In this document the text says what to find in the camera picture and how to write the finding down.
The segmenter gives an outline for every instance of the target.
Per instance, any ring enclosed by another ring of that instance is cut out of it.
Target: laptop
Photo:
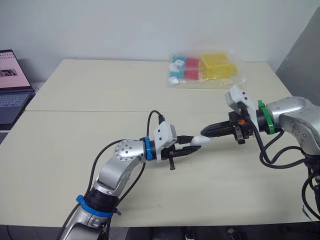
[[[10,130],[35,95],[12,50],[0,50],[0,130]]]

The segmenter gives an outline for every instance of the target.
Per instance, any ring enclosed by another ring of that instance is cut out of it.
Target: plastic bag
[[[229,89],[246,81],[244,62],[225,51],[173,54],[169,63],[169,86],[182,89]]]

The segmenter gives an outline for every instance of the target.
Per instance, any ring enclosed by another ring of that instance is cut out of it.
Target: black cable
[[[310,177],[311,174],[312,174],[311,169],[308,168],[308,177]],[[309,182],[309,186],[312,190],[314,190],[314,185],[312,184],[312,180]]]
[[[95,174],[95,168],[96,168],[96,165],[97,165],[97,162],[100,158],[100,156],[108,149],[110,148],[112,145],[114,144],[117,144],[119,142],[121,142],[123,139],[121,140],[117,140],[117,141],[114,141],[110,144],[108,144],[107,146],[105,146],[99,153],[98,155],[96,156],[94,162],[93,162],[93,165],[92,165],[92,168],[91,168],[91,173],[90,173],[90,178],[89,178],[89,184],[88,184],[88,187],[85,191],[85,194],[84,194],[84,198],[89,194],[90,190],[91,190],[91,186],[92,186],[92,181],[94,179],[94,174]],[[65,222],[63,223],[62,227],[60,228],[60,231],[56,237],[56,240],[60,240],[62,234],[64,233],[64,230],[68,224],[68,222],[70,221],[70,218],[72,217],[72,215],[75,213],[75,211],[77,210],[77,208],[80,206],[80,203],[77,203],[75,205],[75,207],[72,209],[72,211],[70,212],[69,216],[66,218]]]
[[[303,204],[305,205],[305,207],[309,210],[310,213],[312,213],[317,219],[320,220],[320,216],[310,207],[310,205],[307,202],[306,199],[306,189],[308,184],[312,181],[312,179],[316,176],[316,173],[313,172],[311,173],[311,175],[305,180],[303,186],[302,186],[302,190],[301,190],[301,196],[302,196],[302,201]]]
[[[10,240],[14,240],[14,239],[12,238],[12,236],[11,236],[11,233],[10,233],[10,231],[9,231],[9,226],[8,226],[8,225],[6,226],[6,233],[8,234],[8,237],[9,237]]]
[[[148,117],[148,121],[147,121],[147,124],[146,124],[146,136],[149,137],[149,125],[150,125],[150,119],[151,119],[151,116],[153,113],[156,113],[158,114],[158,116],[162,116],[162,114],[160,112],[158,112],[157,110],[152,110],[150,113],[149,113],[149,117]]]
[[[83,198],[86,198],[86,196],[89,194],[90,190],[91,190],[91,186],[92,186],[92,181],[94,179],[94,174],[95,174],[95,169],[96,169],[96,165],[97,165],[97,162],[100,158],[100,156],[108,149],[110,148],[112,145],[114,144],[117,144],[117,143],[120,143],[121,141],[123,141],[123,139],[121,140],[117,140],[117,141],[114,141],[112,143],[110,143],[109,145],[105,146],[99,153],[98,155],[96,156],[94,162],[93,162],[93,165],[92,165],[92,168],[91,168],[91,173],[90,173],[90,179],[89,179],[89,184],[88,184],[88,187],[85,191],[85,194],[83,196]]]
[[[148,120],[147,120],[147,123],[146,123],[146,136],[149,137],[149,128],[150,128],[150,120],[151,120],[151,116],[153,113],[156,113],[158,114],[158,116],[162,116],[162,114],[157,111],[157,110],[152,110],[150,113],[149,113],[149,116],[148,116]],[[128,195],[128,193],[131,191],[131,189],[136,185],[136,183],[138,182],[138,180],[140,179],[142,173],[144,172],[145,170],[145,167],[146,167],[146,163],[144,162],[143,165],[142,165],[142,168],[138,174],[138,176],[136,177],[136,179],[134,180],[134,182],[131,184],[131,186],[125,191],[125,193],[120,197],[120,199],[115,203],[115,206],[113,208],[113,211],[116,211],[116,208],[117,206],[123,201],[123,199]],[[107,220],[107,224],[106,224],[106,229],[105,229],[105,235],[104,235],[104,239],[106,240],[109,240],[109,232],[110,232],[110,226],[111,226],[111,218],[112,217],[109,217],[108,220]]]
[[[70,221],[70,218],[72,217],[72,215],[75,213],[75,211],[77,210],[77,208],[80,206],[80,203],[78,202],[75,207],[71,210],[70,214],[68,215],[68,217],[66,218],[66,220],[64,221],[62,227],[60,228],[60,231],[56,237],[56,240],[60,240],[62,234],[64,233],[64,230],[68,224],[68,222]]]
[[[254,132],[254,136],[255,136],[255,139],[256,139],[256,142],[258,143],[258,145],[259,145],[259,148],[260,148],[260,151],[261,151],[261,153],[260,153],[260,156],[259,156],[259,159],[260,159],[260,162],[263,164],[263,165],[265,165],[266,167],[268,167],[268,168],[272,168],[272,169],[288,169],[288,168],[292,168],[292,167],[294,167],[294,166],[297,166],[297,165],[299,165],[299,164],[302,164],[302,163],[304,163],[304,162],[306,162],[307,161],[307,159],[306,158],[304,158],[304,159],[300,159],[300,160],[298,160],[298,161],[295,161],[295,162],[292,162],[292,163],[290,163],[290,164],[286,164],[286,165],[272,165],[272,164],[269,164],[269,163],[272,163],[272,162],[275,162],[277,159],[278,159],[278,157],[281,155],[281,154],[283,154],[285,151],[287,151],[287,150],[289,150],[289,149],[298,149],[298,150],[301,150],[301,148],[300,147],[298,147],[298,146],[289,146],[289,147],[285,147],[285,148],[283,148],[282,150],[280,150],[275,156],[274,156],[274,158],[272,159],[272,160],[270,160],[269,159],[269,157],[268,157],[268,155],[267,155],[267,152],[266,152],[266,149],[267,148],[265,148],[265,146],[264,146],[264,143],[262,142],[262,139],[261,139],[261,137],[260,137],[260,133],[259,133],[259,131],[258,131],[258,129],[257,129],[257,127],[256,127],[256,125],[252,122],[252,120],[250,119],[250,117],[247,117],[246,118],[246,120],[250,123],[250,125],[251,125],[251,127],[252,127],[252,130],[253,130],[253,132]],[[273,140],[278,140],[281,136],[276,136]]]

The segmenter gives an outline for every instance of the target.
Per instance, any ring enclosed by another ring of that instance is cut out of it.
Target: white wall
[[[276,70],[318,5],[319,0],[0,0],[0,49],[15,51],[31,81],[45,81],[63,58],[167,60],[171,52],[199,48],[231,50]]]

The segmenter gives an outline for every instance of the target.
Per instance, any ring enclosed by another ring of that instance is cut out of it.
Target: floor
[[[155,227],[157,233],[154,240],[176,240],[176,237],[168,237],[177,229],[191,232],[195,240],[230,240],[228,228],[233,228],[241,233],[241,238],[235,240],[318,240],[320,239],[320,222],[301,222],[288,224],[268,225],[245,225],[245,226],[197,226],[197,227]],[[56,240],[58,227],[32,227],[32,226],[9,226],[12,239],[7,234],[7,227],[0,225],[1,240]],[[143,238],[146,228],[134,228],[135,240],[148,240]],[[127,227],[115,227],[110,230],[111,240],[126,240]]]

